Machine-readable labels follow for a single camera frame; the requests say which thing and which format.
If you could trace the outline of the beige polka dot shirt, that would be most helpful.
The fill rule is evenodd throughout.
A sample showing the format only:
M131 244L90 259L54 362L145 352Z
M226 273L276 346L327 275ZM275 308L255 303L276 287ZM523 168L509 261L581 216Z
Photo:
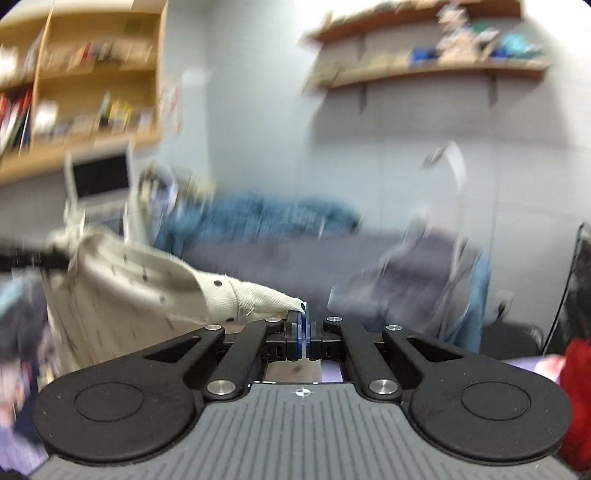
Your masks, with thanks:
M303 312L269 287L198 271L177 257L93 227L54 233L64 271L42 277L60 374L67 374L217 324Z

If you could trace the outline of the pile of purple grey clothes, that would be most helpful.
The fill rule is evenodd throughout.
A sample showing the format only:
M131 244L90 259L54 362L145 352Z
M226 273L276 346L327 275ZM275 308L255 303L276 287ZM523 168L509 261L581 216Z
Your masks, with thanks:
M47 458L32 422L49 333L42 282L1 284L1 470L29 475Z

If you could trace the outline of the white appliance with display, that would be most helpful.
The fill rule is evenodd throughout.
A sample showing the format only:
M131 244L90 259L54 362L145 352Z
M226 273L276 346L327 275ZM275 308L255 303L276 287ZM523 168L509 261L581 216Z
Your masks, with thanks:
M64 160L70 217L122 212L131 191L131 144L68 151Z

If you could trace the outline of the dark grey quilt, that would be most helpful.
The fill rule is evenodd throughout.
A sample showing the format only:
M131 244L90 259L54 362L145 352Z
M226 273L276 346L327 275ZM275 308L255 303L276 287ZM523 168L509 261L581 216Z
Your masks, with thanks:
M377 266L403 236L353 234L199 243L187 247L181 258L198 270L225 274L300 298L318 318L334 315L328 308L332 287Z

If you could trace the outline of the blue crumpled blanket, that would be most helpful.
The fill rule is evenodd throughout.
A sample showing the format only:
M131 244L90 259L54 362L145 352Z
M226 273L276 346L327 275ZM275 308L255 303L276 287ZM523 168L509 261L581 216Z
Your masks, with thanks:
M180 256L198 243L349 235L360 224L361 216L345 204L246 193L175 208L163 218L152 246Z

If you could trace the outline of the grey towel with blue trim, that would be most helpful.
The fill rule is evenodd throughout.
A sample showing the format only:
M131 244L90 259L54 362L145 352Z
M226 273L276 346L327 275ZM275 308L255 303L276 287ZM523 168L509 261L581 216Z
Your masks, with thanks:
M370 331L400 325L477 353L490 276L488 258L469 241L415 225L377 266L332 287L328 308Z

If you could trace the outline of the wooden bookshelf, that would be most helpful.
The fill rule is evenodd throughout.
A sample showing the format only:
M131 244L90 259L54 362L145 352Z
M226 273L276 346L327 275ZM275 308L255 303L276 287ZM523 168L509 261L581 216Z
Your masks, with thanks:
M25 102L1 182L60 169L67 153L162 138L165 1L20 1L1 20L1 104Z

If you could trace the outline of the red garment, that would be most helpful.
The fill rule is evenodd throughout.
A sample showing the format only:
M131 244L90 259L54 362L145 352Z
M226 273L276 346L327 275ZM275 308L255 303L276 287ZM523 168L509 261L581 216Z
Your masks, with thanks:
M568 345L559 383L573 409L571 425L560 454L576 471L589 472L591 464L591 350L590 341L575 339Z

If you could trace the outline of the wooden wall shelf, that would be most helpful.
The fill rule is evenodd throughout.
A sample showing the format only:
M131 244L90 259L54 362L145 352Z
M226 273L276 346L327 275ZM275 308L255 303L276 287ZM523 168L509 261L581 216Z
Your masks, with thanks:
M444 75L541 80L551 61L538 42L500 21L523 21L519 1L377 1L325 15L304 34L320 48L304 88L331 91Z

